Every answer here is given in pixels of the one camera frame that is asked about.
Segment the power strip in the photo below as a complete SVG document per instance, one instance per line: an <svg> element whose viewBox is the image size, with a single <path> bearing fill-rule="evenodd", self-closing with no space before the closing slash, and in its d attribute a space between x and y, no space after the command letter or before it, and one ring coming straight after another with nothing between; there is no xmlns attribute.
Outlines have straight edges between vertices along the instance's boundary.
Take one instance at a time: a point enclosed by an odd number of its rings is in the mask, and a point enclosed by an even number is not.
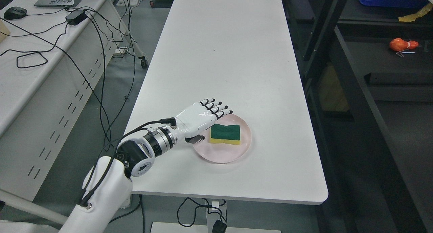
<svg viewBox="0 0 433 233"><path fill-rule="evenodd" d="M113 56L123 56L125 55L125 53L127 52L128 47L123 47L123 48L117 48L114 53Z"/></svg>

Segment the white table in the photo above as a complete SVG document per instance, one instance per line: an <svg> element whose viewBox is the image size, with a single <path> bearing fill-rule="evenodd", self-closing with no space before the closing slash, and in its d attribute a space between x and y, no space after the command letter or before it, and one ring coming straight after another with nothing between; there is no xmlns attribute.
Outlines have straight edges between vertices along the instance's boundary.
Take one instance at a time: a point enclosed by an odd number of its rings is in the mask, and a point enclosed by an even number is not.
<svg viewBox="0 0 433 233"><path fill-rule="evenodd" d="M174 0L126 132L215 98L252 131L213 164L186 143L133 178L133 193L290 204L328 197L281 0Z"/></svg>
<svg viewBox="0 0 433 233"><path fill-rule="evenodd" d="M58 11L59 8L36 8L37 0L14 0L4 9L20 6L28 14L42 14ZM77 7L90 6L99 11L114 26L119 26L120 16L110 0L82 0ZM28 30L41 32L65 21L69 13L61 11L55 14L26 16L11 20L12 23ZM111 37L105 21L95 17L100 29ZM25 32L5 25L11 35L23 35ZM40 37L54 43L65 25L56 26ZM119 40L120 32L114 32L114 39ZM104 35L106 64L110 60L116 45ZM101 43L92 23L86 19L77 26L68 26L66 35L61 37L58 46L68 52L75 60L90 86L94 88L104 69L104 56ZM33 36L7 37L0 43L0 52L6 49L47 50L52 45ZM16 57L10 52L0 57L0 200L12 207L31 213L49 215L31 202L72 130L88 98L91 89L85 83L71 60L59 49L45 53L48 59L45 65L18 69ZM41 63L41 58L26 57L21 65ZM52 213L48 216L55 222L62 223L66 217Z"/></svg>

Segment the metal rack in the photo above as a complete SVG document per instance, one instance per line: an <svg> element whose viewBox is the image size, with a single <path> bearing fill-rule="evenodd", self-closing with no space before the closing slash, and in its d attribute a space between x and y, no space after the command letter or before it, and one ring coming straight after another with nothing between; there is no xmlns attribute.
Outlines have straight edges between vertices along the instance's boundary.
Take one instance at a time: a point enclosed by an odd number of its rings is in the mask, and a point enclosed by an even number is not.
<svg viewBox="0 0 433 233"><path fill-rule="evenodd" d="M388 49L396 37L423 45L431 41L433 15L399 23L397 17L417 10L367 7L358 0L308 2L316 17L297 59L302 62L305 94L317 120L316 136L325 147L320 149L323 164L328 163L324 165L325 175L338 187L329 189L329 198L334 190L346 232L362 231L358 227L360 216L351 207L371 202L354 202L358 198L351 195L353 188L341 186L344 179L339 173L342 165L338 159L347 155L330 155L335 139L328 133L329 124L317 97L317 83L329 60L349 103L359 139L365 144L363 159L374 170L375 183L386 202L383 211L389 213L395 231L433 232L433 200L428 196L433 191L429 176L433 174L433 132L427 125L433 119L433 52L428 45L399 58ZM296 16L289 16L289 23L296 21ZM372 77L382 78L386 85L369 83Z"/></svg>

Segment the black cable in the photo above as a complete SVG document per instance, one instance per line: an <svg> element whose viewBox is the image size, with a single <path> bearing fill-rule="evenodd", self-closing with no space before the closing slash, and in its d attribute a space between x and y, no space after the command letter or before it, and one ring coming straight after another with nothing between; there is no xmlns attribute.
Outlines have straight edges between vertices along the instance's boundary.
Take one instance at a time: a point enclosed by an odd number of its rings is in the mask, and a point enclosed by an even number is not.
<svg viewBox="0 0 433 233"><path fill-rule="evenodd" d="M142 201L141 201L141 195L139 196L139 198L140 198L140 200L139 200L139 202L138 202L138 205L133 209L133 210L131 210L131 211L129 211L128 213L125 213L125 214L122 214L122 215L120 215L120 216L118 216L118 217L116 217L116 218L114 218L114 219L112 219L112 220L110 220L110 222L108 222L108 224L110 224L111 222L113 222L113 221L115 221L115 220L118 220L118 219L120 219L120 218L123 218L123 217L125 217L125 216L128 216L128 215L130 215L131 213L134 213L140 206L141 207L143 207L142 206Z"/></svg>
<svg viewBox="0 0 433 233"><path fill-rule="evenodd" d="M95 23L96 20L95 20L95 22L93 22L93 20L92 20L88 15L86 15L86 17L90 20L90 22L91 22L91 23L93 24L93 26L95 27L96 33L98 34L98 37L99 37L99 42L101 43L101 48L102 48L102 58L104 59L104 60L103 60L103 65L104 65L104 67L103 67L103 72L102 72L102 90L101 90L101 99L100 99L100 103L99 103L99 119L100 119L100 121L101 121L101 126L102 126L102 130L104 131L104 135L105 135L105 137L108 139L108 141L111 141L111 128L108 127L108 129L105 130L104 123L102 122L102 104L103 104L103 101L104 101L105 74L106 74L106 69L107 69L107 68L106 68L106 60L105 60L105 48L104 48L104 43L102 42L101 34L100 34L99 30L98 30L98 27L96 26L96 23ZM106 118L107 118L107 123L110 124L110 120L108 119L108 115L106 116Z"/></svg>
<svg viewBox="0 0 433 233"><path fill-rule="evenodd" d="M26 35L17 35L17 36L15 36L15 35L8 35L8 34L3 33L3 32L0 32L0 33L2 33L3 35L6 35L6 36L8 36L8 37L26 37L26 36L31 36L31 35L36 35L36 34L46 33L46 32L48 32L49 30L53 29L54 27L56 27L56 26L60 26L60 25L63 25L63 24L65 24L65 23L66 23L66 21L64 21L64 22L62 22L62 23L58 23L57 25L51 26L50 28L46 29L46 30L43 31L43 32L32 33L32 34L26 34Z"/></svg>
<svg viewBox="0 0 433 233"><path fill-rule="evenodd" d="M142 195L140 194L139 197L140 197L140 204L141 204L141 215L143 216L143 233L146 233L146 218L144 216L144 205L141 196Z"/></svg>
<svg viewBox="0 0 433 233"><path fill-rule="evenodd" d="M66 30L67 30L67 29L68 29L68 25L66 25L66 27L65 27L65 32L63 32L62 34L60 34L60 35L57 37L57 39L55 40L54 45L53 45L53 47L52 47L51 49L49 49L49 50L45 50L45 51L34 51L34 52L30 52L30 53L28 53L28 54L24 54L24 55L20 55L20 56L18 56L18 57L16 58L16 60L17 60L17 68L32 68L32 67L37 67L37 66L45 65L46 63L48 63L48 59L47 59L46 57L44 57L44 56L42 55L42 53L52 51L52 50L55 48L55 46L57 45L57 42L59 41L60 37L66 34ZM26 57L26 56L30 56L30 55L33 55L33 54L39 54L39 55L40 55L40 56L45 60L45 62L44 62L44 63L37 64L37 65L30 65L30 66L24 66L24 67L22 67L22 66L20 66L20 65L18 64L18 60L19 60L20 58L22 58L22 57Z"/></svg>
<svg viewBox="0 0 433 233"><path fill-rule="evenodd" d="M59 46L57 46L57 45L55 45L55 44L53 44L53 43L51 43L51 42L49 42L49 41L47 41L47 40L45 40L45 39L43 39L42 37L39 37L39 36L37 36L37 35L33 35L31 32L29 32L29 31L27 31L27 30L25 30L25 29L23 29L23 28L21 28L21 27L19 27L19 26L17 26L17 25L15 25L15 24L13 24L13 23L11 23L11 22L9 22L8 20L5 20L4 18L2 18L2 17L0 17L0 20L3 20L3 21L5 21L5 22L7 22L7 23L9 23L10 25L12 25L12 26L15 26L16 28L18 28L18 29L20 29L20 30L22 30L22 31L25 31L25 32L27 32L28 34L31 34L32 36L34 36L34 37L37 37L38 39L40 39L40 40L42 40L42 41L44 41L44 42L46 42L46 43L49 43L49 44L51 44L51 45L53 45L53 47L56 47L56 48L58 48L58 49L60 49L60 51L62 51L70 60L71 60L71 62L74 64L74 66L77 68L77 70L79 71L79 73L81 74L81 76L84 78L84 80L85 80L85 82L88 84L88 86L90 87L90 89L91 89L91 91L92 91L92 94L96 97L96 100L101 104L101 101L99 100L99 97L96 95L96 93L95 93L95 91L94 91L94 89L91 87L91 85L90 85L90 82L87 80L87 78L85 77L85 75L83 74L83 72L80 70L80 68L78 67L78 65L77 65L77 63L74 61L74 59L64 50L64 49L62 49L62 48L60 48ZM103 111L104 111L104 114L108 117L108 115L107 115L107 112L105 111L105 108L104 108L104 106L102 106L102 109L103 109Z"/></svg>
<svg viewBox="0 0 433 233"><path fill-rule="evenodd" d="M131 32L131 31L130 31L130 21L131 21L131 13L132 13L132 11L131 11L131 7L130 7L130 4L129 4L129 1L128 1L128 5L129 5L129 10L130 10L130 17L129 17L129 23L128 23L128 31ZM93 9L93 11L96 12L98 15L100 15L100 16L101 16L101 17L102 17L106 22L108 21L108 20L105 19L105 17L102 16L99 12L95 11L94 9ZM135 79L135 72L136 72L136 63L135 63L135 58L134 58L134 74L133 74L133 82L131 83L131 87L130 87L130 90L129 90L127 96L129 96L130 93L131 93L131 91L132 91L133 83L134 83L134 79ZM122 109L123 109L123 107L124 107L126 101L127 101L127 99L125 99L125 101L123 102L122 107L120 108L119 112L117 113L115 119L111 122L109 128L111 128L111 126L113 125L113 123L115 122L115 120L118 118L118 116L119 116L120 112L122 111ZM126 136L128 136L128 135L130 135L130 134L133 134L133 133L135 133L135 132L137 132L137 131L144 130L145 128L143 128L143 127L146 126L146 125L155 124L155 123L161 123L162 120L155 121L155 122L147 122L146 124L143 124L143 125L137 127L136 129L130 131L129 133L125 134L125 135L122 136L119 140L121 140L121 139L123 139L124 137L126 137ZM116 150L114 151L114 153L113 153L113 155L112 155L112 157L111 157L111 159L110 159L110 161L109 161L109 164L107 165L107 168L106 168L106 170L104 171L104 175L101 177L101 179L99 180L99 182L96 184L96 186L95 186L96 188L100 185L100 183L102 182L102 180L105 178L106 174L108 173L108 170L109 170L109 168L111 167L111 164L112 164L112 162L113 162L113 159L114 159L113 157L114 157L115 153L116 153ZM89 185L89 183L90 183L90 180L91 180L91 178L92 178L92 176L93 176L93 173L94 173L95 168L96 168L96 164L95 164L94 167L93 167L93 170L92 170L92 172L91 172L91 175L89 176L89 179L88 179L87 184L85 185L85 188L82 190L83 196L84 196L85 191L87 190L87 187L88 187L88 185ZM82 198L82 200L80 201L79 204L84 205L84 204L87 203L87 200L90 199L91 195L93 195L94 191L96 190L95 187L94 187L94 188L93 188L93 189L92 189L92 190L91 190L91 191L90 191L90 192L89 192L89 193L88 193L84 198Z"/></svg>
<svg viewBox="0 0 433 233"><path fill-rule="evenodd" d="M28 15L28 16L55 14L55 13L58 13L58 12L60 12L60 11L62 11L62 10L66 10L66 9L67 9L67 8L62 8L62 9L59 9L58 11L56 11L56 12L51 12L51 13L42 13L42 14L31 14L31 15Z"/></svg>
<svg viewBox="0 0 433 233"><path fill-rule="evenodd" d="M31 51L19 51L19 50L15 50L15 49L7 49L7 50L5 50L3 53L0 54L0 57L1 57L2 55L6 54L6 53L9 52L9 51L14 51L14 52L19 52L19 53L22 53L22 54L23 54L23 55L20 55L20 56L18 56L18 57L16 58L16 65L17 65L17 68L31 68L31 67L37 67L37 66L45 65L46 63L48 63L48 59L46 59L46 58L43 56L42 53L52 51L52 50L57 46L57 42L59 41L60 37L66 34L66 30L67 30L67 28L68 28L68 25L66 25L66 27L65 27L65 32L62 33L62 34L60 34L60 35L57 37L55 43L50 43L50 42L49 42L51 45L53 45L53 47L52 47L51 49L44 50L44 51L37 51L37 50L31 50ZM29 33L28 35L32 35L32 36L37 37L37 36L36 36L35 34L33 34L33 33ZM37 64L37 65L31 65L31 66L24 66L24 67L23 67L23 66L19 66L19 64L18 64L18 60L19 60L20 58L22 58L22 57L26 57L26 56L29 56L29 55L32 55L32 54L39 54L39 55L40 55L40 56L45 60L45 62L44 62L44 63L41 63L41 64Z"/></svg>
<svg viewBox="0 0 433 233"><path fill-rule="evenodd" d="M144 127L147 126L147 125L162 123L162 121L165 121L165 120L171 120L171 118L170 118L170 119L161 119L161 120L159 120L159 121L151 121L151 122L147 122L147 123L145 123L145 124L143 124L143 125L141 125L141 126L135 128L135 129L133 129L132 131L130 131L130 132L124 134L120 139L118 139L119 141L117 142L116 148L118 147L120 141L121 141L122 139L124 139L125 137L129 136L130 134L133 134L133 133L135 133L135 132L141 131L142 128L144 128ZM85 196L80 200L80 202L79 202L79 205L80 205L80 206L86 207L86 206L88 205L88 200L91 198L91 196L93 196L93 194L95 193L96 189L98 189L98 187L101 185L102 181L103 181L103 180L105 179L105 177L107 176L108 171L109 171L110 168L111 168L111 164L113 164L114 156L115 156L115 155L116 155L116 150L114 150L113 154L111 155L111 158L110 158L110 161L108 162L107 168L105 169L105 171L104 171L104 173L102 174L102 176L101 176L101 178L99 179L99 181L98 181L98 182L96 183L96 185L95 185L95 186L94 186L94 187L89 191L89 193L88 193L87 195L85 195Z"/></svg>
<svg viewBox="0 0 433 233"><path fill-rule="evenodd" d="M133 39L132 39L132 37L131 37L131 15L132 15L132 8L131 8L131 6L130 6L129 0L128 0L128 7L129 7L129 11L130 11L130 13L129 13L129 23L128 23L128 32L130 33L130 34L129 34L129 38L130 38L131 45L132 45L132 41L133 41ZM120 110L119 110L119 112L117 113L116 117L115 117L115 118L113 119L113 121L111 122L109 128L111 128L111 126L113 125L113 123L114 123L114 122L116 121L116 119L119 117L120 112L122 111L123 107L124 107L125 104L126 104L127 98L128 98L129 95L131 94L131 91L132 91L132 89L133 89L133 85L134 85L135 74L136 74L136 60L135 60L135 58L134 58L134 72L133 72L133 80L132 80L132 83L131 83L130 89L129 89L129 91L128 91L128 94L125 96L126 98L125 98L125 100L124 100L124 102L123 102L123 104L122 104L122 107L120 108Z"/></svg>
<svg viewBox="0 0 433 233"><path fill-rule="evenodd" d="M207 199L205 199L205 198L203 198L203 199L206 201L206 203L207 203L208 205L210 205L210 204L209 204L209 201L208 201ZM221 207L221 206L224 206L224 205L226 205L226 201L223 199L223 204L220 204L220 207ZM222 215L222 211L221 211L221 209L218 208L218 211L219 211L219 212L216 212L216 211L214 211L214 212L210 212L209 210L210 210L210 208L207 208L207 213L208 213L208 214L211 214L211 213L218 213L218 214L220 215L220 219L221 219L221 221L223 221L223 219L224 219L224 221L226 221L226 223L227 223L227 210L226 210L226 217L225 217L225 218L224 218L223 215Z"/></svg>
<svg viewBox="0 0 433 233"><path fill-rule="evenodd" d="M219 215L220 215L220 219L221 219L221 221L224 220L225 222L227 222L227 219L226 219L226 218L227 218L227 210L226 210L226 217L224 217L224 216L222 215L222 211L221 211L221 209L219 209L219 208L217 208L217 207L212 207L212 205L209 204L209 201L208 201L207 199L205 199L205 198L203 198L203 199L206 201L207 204L200 204L200 203L194 201L193 199L191 199L190 197L187 197L187 198L186 198L186 199L181 203L181 205L178 207L178 211L177 211L178 223L179 223L180 225L182 225L183 227L191 227L191 226L193 226L194 223L195 223L195 219L196 219L196 217L197 217L197 209L199 209L199 208L201 208L201 207L207 208L207 213L208 213L208 214L211 214L211 213L217 213L217 214L219 214ZM194 208L194 219L193 219L192 223L191 223L190 225L184 225L184 224L181 223L181 221L180 221L180 219L179 219L179 211L180 211L181 207L185 204L185 202L188 201L188 200L192 201L192 202L195 203L197 206ZM216 209L216 210L218 210L218 212L216 212L216 211L215 211L215 212L209 212L209 209L210 209L210 208Z"/></svg>

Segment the green scouring pad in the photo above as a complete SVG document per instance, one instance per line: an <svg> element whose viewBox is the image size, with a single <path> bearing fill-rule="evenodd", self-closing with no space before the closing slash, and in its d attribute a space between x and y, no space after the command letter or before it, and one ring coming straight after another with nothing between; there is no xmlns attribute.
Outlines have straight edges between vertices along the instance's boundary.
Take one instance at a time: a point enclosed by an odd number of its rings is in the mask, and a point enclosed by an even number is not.
<svg viewBox="0 0 433 233"><path fill-rule="evenodd" d="M241 144L241 130L239 125L214 124L210 127L209 143Z"/></svg>

